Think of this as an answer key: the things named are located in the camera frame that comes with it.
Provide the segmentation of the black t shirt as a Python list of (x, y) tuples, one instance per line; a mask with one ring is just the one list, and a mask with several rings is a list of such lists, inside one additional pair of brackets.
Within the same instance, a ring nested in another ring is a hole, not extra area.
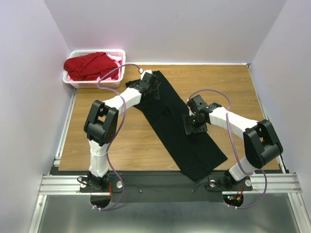
[(139, 109), (165, 146), (181, 172), (198, 181), (227, 160), (208, 133), (187, 135), (182, 116), (189, 112), (169, 81), (160, 71), (159, 99), (141, 102)]

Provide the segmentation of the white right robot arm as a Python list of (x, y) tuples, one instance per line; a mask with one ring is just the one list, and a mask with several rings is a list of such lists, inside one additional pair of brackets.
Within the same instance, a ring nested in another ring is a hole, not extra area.
[(225, 172), (224, 185), (235, 189), (241, 181), (263, 168), (283, 153), (283, 146), (272, 125), (266, 119), (256, 121), (237, 115), (220, 104), (207, 104), (200, 95), (187, 101), (189, 113), (183, 116), (187, 135), (207, 131), (207, 124), (219, 126), (228, 131), (231, 146), (234, 146), (232, 134), (244, 142), (245, 156)]

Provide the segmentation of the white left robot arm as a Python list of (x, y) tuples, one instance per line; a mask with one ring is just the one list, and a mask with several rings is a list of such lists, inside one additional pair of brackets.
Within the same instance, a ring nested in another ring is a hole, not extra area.
[(123, 115), (121, 123), (124, 123), (126, 110), (141, 102), (159, 99), (160, 80), (147, 70), (142, 72), (140, 79), (129, 85), (122, 93), (109, 100), (93, 102), (84, 131), (90, 146), (90, 166), (87, 179), (81, 184), (90, 186), (103, 192), (110, 187), (107, 173), (108, 148), (118, 133), (117, 125), (119, 115)]

